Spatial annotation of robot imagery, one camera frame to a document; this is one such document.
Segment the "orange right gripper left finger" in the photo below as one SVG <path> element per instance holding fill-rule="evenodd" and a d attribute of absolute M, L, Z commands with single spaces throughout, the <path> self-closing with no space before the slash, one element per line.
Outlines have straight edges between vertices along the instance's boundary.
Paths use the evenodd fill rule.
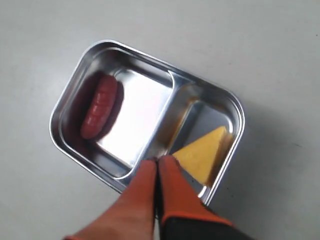
<path fill-rule="evenodd" d="M 129 186 L 102 215 L 65 240 L 152 240 L 157 164 L 142 160 Z"/>

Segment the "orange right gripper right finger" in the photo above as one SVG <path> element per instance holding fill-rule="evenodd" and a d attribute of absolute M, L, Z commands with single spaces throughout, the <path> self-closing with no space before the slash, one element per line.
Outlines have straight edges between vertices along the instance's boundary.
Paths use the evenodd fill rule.
<path fill-rule="evenodd" d="M 161 240 L 251 240 L 225 218 L 206 208 L 171 155 L 157 162 Z"/>

